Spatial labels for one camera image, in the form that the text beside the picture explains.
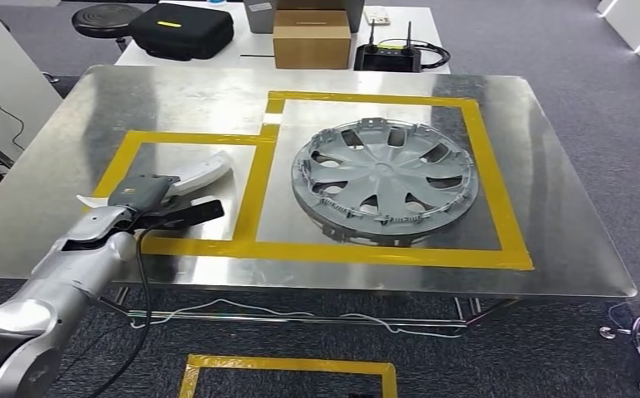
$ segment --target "white cable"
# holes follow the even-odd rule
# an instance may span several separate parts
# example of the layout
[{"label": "white cable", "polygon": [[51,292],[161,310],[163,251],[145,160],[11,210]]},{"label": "white cable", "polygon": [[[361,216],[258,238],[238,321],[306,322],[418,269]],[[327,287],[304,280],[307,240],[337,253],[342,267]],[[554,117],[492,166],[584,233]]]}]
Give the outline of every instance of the white cable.
[{"label": "white cable", "polygon": [[[162,323],[167,323],[168,321],[172,320],[173,317],[176,316],[177,313],[183,313],[183,312],[186,312],[186,311],[193,311],[193,310],[196,310],[196,309],[210,307],[211,305],[215,305],[217,303],[227,303],[229,305],[234,305],[236,307],[247,308],[247,309],[256,309],[258,311],[263,311],[263,312],[266,312],[266,313],[272,313],[273,315],[279,315],[279,316],[282,316],[282,317],[293,316],[293,315],[303,315],[303,316],[306,316],[306,317],[315,317],[316,316],[314,313],[305,313],[303,311],[297,311],[297,312],[292,312],[292,313],[280,313],[278,311],[274,311],[273,309],[269,309],[269,308],[256,307],[254,305],[236,303],[234,301],[226,300],[224,298],[218,298],[218,299],[215,299],[213,301],[210,301],[209,303],[196,305],[196,306],[193,306],[193,307],[179,308],[176,311],[174,311],[172,313],[169,313],[164,319],[161,319],[159,321],[151,322],[150,325],[159,325],[159,324],[162,324]],[[405,333],[405,334],[414,334],[414,335],[417,335],[417,336],[431,336],[431,337],[442,337],[442,338],[459,338],[459,337],[461,337],[460,335],[450,336],[450,335],[447,335],[447,334],[437,334],[437,333],[429,333],[429,332],[413,332],[413,331],[405,330],[405,329],[402,329],[402,328],[393,329],[393,328],[391,328],[391,326],[388,323],[380,320],[379,318],[370,317],[369,315],[364,315],[363,313],[344,313],[344,314],[340,315],[340,317],[342,317],[342,318],[364,318],[364,319],[368,319],[370,321],[374,321],[376,323],[379,323],[379,324],[383,325],[386,329],[388,329],[389,332],[394,333],[394,334]],[[143,324],[142,325],[137,325],[136,322],[134,322],[134,319],[130,319],[129,326],[132,327],[133,329],[144,328]]]},{"label": "white cable", "polygon": [[[268,309],[268,308],[264,308],[264,307],[255,307],[254,305],[240,304],[240,303],[235,303],[234,301],[225,300],[224,298],[218,298],[216,300],[210,301],[209,303],[196,305],[194,307],[177,309],[176,311],[168,314],[164,319],[162,319],[160,321],[151,322],[150,325],[158,325],[158,324],[161,324],[161,323],[166,323],[166,322],[170,321],[171,318],[173,318],[177,313],[183,313],[183,312],[186,312],[186,311],[193,311],[195,309],[201,309],[201,308],[205,308],[205,307],[210,307],[211,305],[215,305],[217,303],[228,303],[229,305],[234,305],[236,307],[242,307],[242,308],[248,308],[248,309],[256,309],[256,310],[259,310],[259,311],[265,311],[266,313],[272,313],[273,315],[279,315],[279,316],[282,316],[282,317],[288,317],[288,316],[293,316],[293,315],[305,315],[306,317],[314,317],[315,316],[315,314],[313,314],[313,313],[304,313],[304,312],[279,313],[279,312],[274,311],[273,309]],[[137,325],[134,322],[134,319],[131,319],[131,322],[129,323],[129,326],[131,326],[132,328],[135,328],[135,329],[144,328],[144,325]]]},{"label": "white cable", "polygon": [[613,310],[627,303],[628,303],[627,301],[623,301],[622,303],[615,304],[614,306],[608,308],[608,318],[611,321],[613,321],[613,323],[615,323],[616,326],[618,326],[618,329],[624,329],[624,328],[623,328],[623,325],[621,325],[620,323],[618,323],[618,321],[615,320],[615,317],[613,316]]},{"label": "white cable", "polygon": [[401,329],[401,328],[397,328],[396,330],[390,328],[390,325],[382,320],[380,320],[379,318],[374,318],[374,317],[370,317],[369,315],[364,315],[363,313],[344,313],[342,315],[340,315],[340,317],[343,318],[364,318],[364,319],[369,319],[370,321],[374,321],[376,323],[380,323],[381,325],[385,326],[386,329],[388,329],[389,332],[394,333],[394,334],[398,334],[398,333],[405,333],[405,334],[414,334],[417,336],[431,336],[431,337],[442,337],[442,338],[459,338],[461,337],[461,335],[448,335],[448,334],[437,334],[437,333],[428,333],[428,332],[413,332],[410,330],[405,330],[405,329]]}]

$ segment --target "silver hubcap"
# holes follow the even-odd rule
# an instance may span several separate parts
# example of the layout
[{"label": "silver hubcap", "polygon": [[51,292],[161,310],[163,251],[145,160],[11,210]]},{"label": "silver hubcap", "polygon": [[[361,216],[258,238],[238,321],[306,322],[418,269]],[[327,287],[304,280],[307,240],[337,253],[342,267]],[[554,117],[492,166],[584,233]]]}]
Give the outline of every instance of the silver hubcap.
[{"label": "silver hubcap", "polygon": [[313,136],[293,163],[293,191],[317,221],[359,235],[425,235],[473,204],[471,156],[423,124],[362,119]]}]

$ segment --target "white wall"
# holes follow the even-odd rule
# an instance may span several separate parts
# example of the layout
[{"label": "white wall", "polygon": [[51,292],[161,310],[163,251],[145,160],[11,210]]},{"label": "white wall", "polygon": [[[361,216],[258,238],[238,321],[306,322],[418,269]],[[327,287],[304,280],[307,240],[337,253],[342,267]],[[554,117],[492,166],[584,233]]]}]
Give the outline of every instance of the white wall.
[{"label": "white wall", "polygon": [[[25,131],[17,140],[23,147],[27,147],[61,103],[61,97],[1,22],[0,102],[25,122]],[[11,142],[18,131],[17,121],[0,111],[0,149],[12,159],[22,153]]]}]

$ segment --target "robotic arm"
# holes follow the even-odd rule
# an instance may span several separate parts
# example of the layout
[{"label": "robotic arm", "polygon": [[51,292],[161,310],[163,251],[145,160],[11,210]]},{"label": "robotic arm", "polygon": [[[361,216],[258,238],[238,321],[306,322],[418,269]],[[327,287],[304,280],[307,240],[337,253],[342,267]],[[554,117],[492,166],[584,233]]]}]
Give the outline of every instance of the robotic arm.
[{"label": "robotic arm", "polygon": [[105,206],[90,210],[54,243],[31,278],[0,305],[0,398],[44,395],[89,304],[135,256],[136,230],[180,230],[224,215],[220,201],[193,206],[177,195],[230,168],[229,162],[214,166],[184,181],[179,176],[126,178]]}]

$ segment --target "label sticker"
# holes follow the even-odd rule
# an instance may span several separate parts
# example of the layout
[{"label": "label sticker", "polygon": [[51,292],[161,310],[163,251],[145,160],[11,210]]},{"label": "label sticker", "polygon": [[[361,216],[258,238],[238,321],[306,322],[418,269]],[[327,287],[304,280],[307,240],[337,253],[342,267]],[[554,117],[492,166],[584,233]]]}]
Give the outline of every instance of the label sticker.
[{"label": "label sticker", "polygon": [[157,25],[161,25],[163,27],[181,27],[180,23],[166,22],[166,21],[159,21],[157,22]]},{"label": "label sticker", "polygon": [[266,11],[274,8],[270,2],[260,2],[259,4],[250,4],[249,7],[250,7],[250,11],[252,12]]}]

